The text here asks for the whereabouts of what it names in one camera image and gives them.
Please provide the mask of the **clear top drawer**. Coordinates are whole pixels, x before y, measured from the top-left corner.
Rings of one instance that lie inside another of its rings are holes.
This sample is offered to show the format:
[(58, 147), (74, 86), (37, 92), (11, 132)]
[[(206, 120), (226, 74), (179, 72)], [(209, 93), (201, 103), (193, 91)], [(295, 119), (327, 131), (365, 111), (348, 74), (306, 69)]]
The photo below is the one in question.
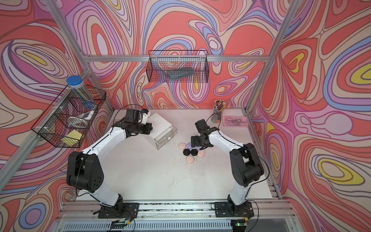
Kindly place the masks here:
[(177, 134), (177, 128), (170, 126), (154, 138), (157, 150), (160, 150), (165, 144), (167, 144)]

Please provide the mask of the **white drawer cabinet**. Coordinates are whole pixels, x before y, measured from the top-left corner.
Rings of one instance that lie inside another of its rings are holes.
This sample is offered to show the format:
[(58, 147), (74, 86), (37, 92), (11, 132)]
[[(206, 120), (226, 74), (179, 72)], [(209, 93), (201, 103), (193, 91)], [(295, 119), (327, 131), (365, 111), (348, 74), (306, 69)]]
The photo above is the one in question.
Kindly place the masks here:
[(172, 126), (170, 122), (168, 122), (166, 119), (164, 119), (162, 116), (160, 116), (158, 113), (155, 113), (154, 115), (151, 115), (147, 123), (152, 124), (152, 131), (149, 135), (143, 135), (143, 138), (149, 142), (154, 148), (156, 148), (154, 138), (157, 137), (160, 133), (162, 133), (165, 129)]

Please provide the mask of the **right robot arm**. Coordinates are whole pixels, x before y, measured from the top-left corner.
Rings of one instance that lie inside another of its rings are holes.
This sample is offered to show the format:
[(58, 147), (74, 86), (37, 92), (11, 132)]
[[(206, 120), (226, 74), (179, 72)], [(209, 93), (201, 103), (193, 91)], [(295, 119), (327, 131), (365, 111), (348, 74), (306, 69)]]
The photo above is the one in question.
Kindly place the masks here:
[(229, 155), (235, 184), (225, 203), (214, 204), (215, 209), (221, 211), (216, 215), (219, 217), (226, 213), (232, 217), (251, 217), (253, 210), (247, 197), (252, 186), (265, 173), (254, 145), (234, 141), (216, 127), (199, 130), (199, 135), (191, 137), (191, 145), (203, 149), (217, 147)]

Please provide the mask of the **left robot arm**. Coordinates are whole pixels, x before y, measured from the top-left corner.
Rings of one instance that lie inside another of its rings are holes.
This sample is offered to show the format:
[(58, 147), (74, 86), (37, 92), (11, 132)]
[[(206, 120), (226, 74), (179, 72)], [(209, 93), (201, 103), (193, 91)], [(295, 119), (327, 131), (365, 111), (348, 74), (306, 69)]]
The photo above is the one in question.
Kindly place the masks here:
[(131, 217), (123, 198), (104, 181), (101, 162), (118, 144), (138, 134), (149, 135), (151, 123), (118, 122), (101, 139), (81, 152), (72, 152), (68, 157), (67, 184), (76, 192), (88, 194), (100, 203), (99, 218)]

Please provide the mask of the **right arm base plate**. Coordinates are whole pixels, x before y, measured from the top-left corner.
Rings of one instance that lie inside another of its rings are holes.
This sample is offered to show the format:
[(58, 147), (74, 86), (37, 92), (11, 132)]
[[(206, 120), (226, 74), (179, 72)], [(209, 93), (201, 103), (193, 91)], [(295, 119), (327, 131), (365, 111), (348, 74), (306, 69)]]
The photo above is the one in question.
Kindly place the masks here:
[(255, 216), (251, 202), (246, 201), (240, 206), (235, 206), (233, 202), (213, 203), (215, 216), (217, 218), (244, 217), (252, 218)]

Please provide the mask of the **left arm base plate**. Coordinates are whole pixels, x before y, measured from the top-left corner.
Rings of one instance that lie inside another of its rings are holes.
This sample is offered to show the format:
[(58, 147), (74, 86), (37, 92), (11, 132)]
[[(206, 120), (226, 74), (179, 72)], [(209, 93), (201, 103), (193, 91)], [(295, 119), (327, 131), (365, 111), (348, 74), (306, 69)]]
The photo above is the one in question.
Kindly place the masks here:
[(100, 219), (137, 218), (139, 205), (139, 203), (123, 203), (113, 207), (101, 206), (100, 210), (94, 214), (98, 214)]

